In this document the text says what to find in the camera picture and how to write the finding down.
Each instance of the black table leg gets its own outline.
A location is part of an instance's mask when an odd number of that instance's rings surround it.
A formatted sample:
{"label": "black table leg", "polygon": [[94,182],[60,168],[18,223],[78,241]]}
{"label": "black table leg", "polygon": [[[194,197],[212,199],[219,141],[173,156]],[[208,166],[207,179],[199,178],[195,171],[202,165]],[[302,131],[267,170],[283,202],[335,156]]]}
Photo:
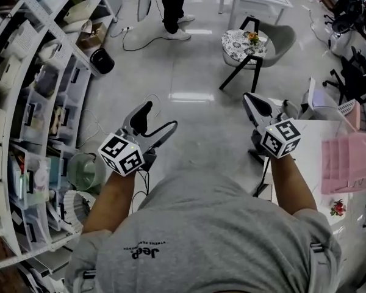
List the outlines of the black table leg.
{"label": "black table leg", "polygon": [[[261,166],[264,166],[264,160],[261,158],[257,150],[248,150],[248,154],[251,155]],[[255,190],[252,191],[252,196],[257,198],[267,188],[268,184],[263,183],[264,175],[260,184],[258,184]]]}

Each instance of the power strip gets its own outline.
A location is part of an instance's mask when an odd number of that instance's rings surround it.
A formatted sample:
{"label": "power strip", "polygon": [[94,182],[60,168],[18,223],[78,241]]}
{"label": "power strip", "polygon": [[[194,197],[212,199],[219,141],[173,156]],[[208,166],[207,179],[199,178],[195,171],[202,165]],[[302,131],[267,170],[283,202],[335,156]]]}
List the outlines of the power strip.
{"label": "power strip", "polygon": [[122,28],[118,35],[122,34],[123,32],[132,31],[134,29],[134,26],[128,26],[125,28]]}

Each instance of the fiducial marker cube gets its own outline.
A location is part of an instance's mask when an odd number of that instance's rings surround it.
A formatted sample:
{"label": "fiducial marker cube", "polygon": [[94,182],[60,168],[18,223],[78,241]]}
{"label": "fiducial marker cube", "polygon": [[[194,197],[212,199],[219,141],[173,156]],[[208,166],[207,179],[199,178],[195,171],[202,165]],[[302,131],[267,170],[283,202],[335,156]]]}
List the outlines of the fiducial marker cube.
{"label": "fiducial marker cube", "polygon": [[98,148],[104,162],[121,176],[126,176],[145,163],[140,147],[115,134],[109,136]]}
{"label": "fiducial marker cube", "polygon": [[276,158],[294,151],[300,142],[301,134],[293,122],[290,118],[264,128],[260,144]]}

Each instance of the box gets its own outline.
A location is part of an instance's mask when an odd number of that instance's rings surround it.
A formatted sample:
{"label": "box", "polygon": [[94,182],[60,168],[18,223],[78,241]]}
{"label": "box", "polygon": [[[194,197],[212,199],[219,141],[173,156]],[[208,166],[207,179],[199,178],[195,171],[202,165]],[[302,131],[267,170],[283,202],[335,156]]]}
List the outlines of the box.
{"label": "box", "polygon": [[90,35],[85,32],[81,33],[77,44],[82,49],[93,48],[94,46],[100,46],[103,43],[104,37],[106,36],[107,33],[106,25],[104,25],[103,23],[92,25],[92,31],[96,32],[96,34]]}

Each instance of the floral cushion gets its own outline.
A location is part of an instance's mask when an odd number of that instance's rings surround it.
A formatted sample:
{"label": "floral cushion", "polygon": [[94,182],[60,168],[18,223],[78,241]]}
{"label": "floral cushion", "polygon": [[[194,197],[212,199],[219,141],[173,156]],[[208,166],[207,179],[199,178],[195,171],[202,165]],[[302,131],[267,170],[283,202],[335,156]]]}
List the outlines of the floral cushion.
{"label": "floral cushion", "polygon": [[[227,31],[221,38],[222,47],[224,51],[234,60],[243,62],[246,56],[258,56],[265,57],[267,53],[267,49],[264,46],[262,40],[256,43],[256,45],[252,45],[248,40],[249,32],[243,31],[241,29],[234,30],[231,29]],[[256,64],[255,60],[249,60],[248,64]]]}

